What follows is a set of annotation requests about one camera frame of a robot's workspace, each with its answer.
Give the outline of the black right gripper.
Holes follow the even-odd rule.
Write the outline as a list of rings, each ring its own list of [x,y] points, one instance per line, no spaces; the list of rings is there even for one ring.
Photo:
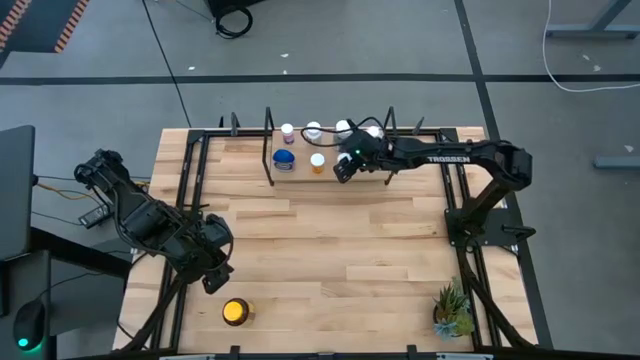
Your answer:
[[[333,172],[339,183],[347,183],[357,171],[392,171],[393,145],[385,138],[367,132],[354,132],[344,144],[337,146],[339,154],[349,154],[346,164],[336,164]]]

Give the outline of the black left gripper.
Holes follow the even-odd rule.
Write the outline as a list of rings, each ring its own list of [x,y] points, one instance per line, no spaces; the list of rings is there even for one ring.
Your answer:
[[[230,280],[230,273],[234,268],[229,260],[234,249],[234,237],[226,221],[215,214],[192,215],[191,223],[196,232],[195,258],[189,266],[193,274],[206,274],[220,271],[216,276],[206,275],[202,278],[204,291],[214,294],[219,286],[224,286]]]

